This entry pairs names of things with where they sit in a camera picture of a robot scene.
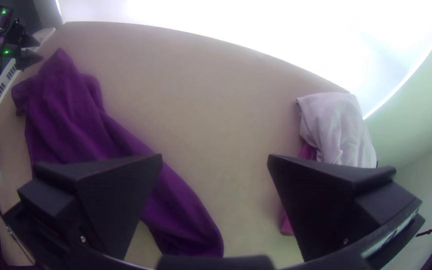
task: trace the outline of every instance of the tabletop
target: tabletop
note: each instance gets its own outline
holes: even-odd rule
[[[279,232],[281,203],[266,162],[268,154],[298,154],[296,98],[345,90],[263,53],[165,28],[68,22],[38,53],[47,59],[58,48],[99,80],[107,113],[162,153],[195,191],[222,234],[226,257],[266,254],[278,268],[303,262],[296,239]],[[24,130],[25,117],[16,116],[7,94],[0,105],[3,213],[31,179]],[[29,265],[4,226],[0,233],[6,261]],[[160,256],[140,222],[125,260],[154,267]]]

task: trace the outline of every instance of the white cloth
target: white cloth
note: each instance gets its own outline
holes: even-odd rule
[[[317,93],[297,99],[299,135],[317,149],[317,160],[375,168],[376,152],[356,97],[349,93]]]

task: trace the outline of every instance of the purple cloth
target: purple cloth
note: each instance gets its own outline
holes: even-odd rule
[[[12,98],[17,114],[26,114],[25,136],[32,164],[69,164],[153,152],[106,114],[96,78],[81,74],[62,49],[37,75],[15,85]],[[163,254],[223,256],[223,239],[215,223],[198,196],[166,164],[141,220]]]

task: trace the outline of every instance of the white wall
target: white wall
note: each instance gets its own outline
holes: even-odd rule
[[[426,219],[426,222],[420,232],[432,229],[432,150],[398,169],[395,181],[422,200],[419,213]],[[386,269],[420,269],[431,253],[432,233],[413,238],[386,266]]]
[[[432,148],[432,51],[366,124],[383,165],[400,168]]]

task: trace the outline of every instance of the bright light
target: bright light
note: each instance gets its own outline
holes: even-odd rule
[[[56,0],[63,23],[140,24],[244,46],[354,94],[367,118],[432,49],[432,0]]]

